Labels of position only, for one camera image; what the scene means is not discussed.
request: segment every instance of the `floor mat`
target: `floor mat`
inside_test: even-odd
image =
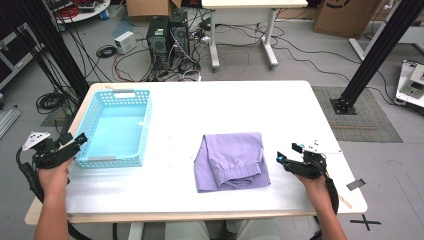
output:
[[[337,99],[344,87],[312,87],[338,141],[402,143],[386,114],[365,89],[355,103],[357,115],[337,115],[330,99]]]

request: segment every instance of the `basket handle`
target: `basket handle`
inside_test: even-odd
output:
[[[134,89],[114,89],[112,92],[115,98],[135,98]]]

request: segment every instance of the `person's right arm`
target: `person's right arm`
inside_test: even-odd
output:
[[[337,219],[336,214],[331,206],[330,195],[325,185],[323,176],[317,179],[308,179],[296,175],[297,178],[303,183],[317,213],[319,223],[321,225],[322,238],[324,240],[343,240],[347,239],[343,228]]]

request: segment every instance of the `black metal pole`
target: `black metal pole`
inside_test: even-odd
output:
[[[353,105],[387,56],[424,8],[423,0],[402,0],[338,99],[331,99],[336,114],[352,114]]]

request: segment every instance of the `folded clothing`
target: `folded clothing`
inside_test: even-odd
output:
[[[271,184],[260,133],[206,134],[194,162],[198,192]]]

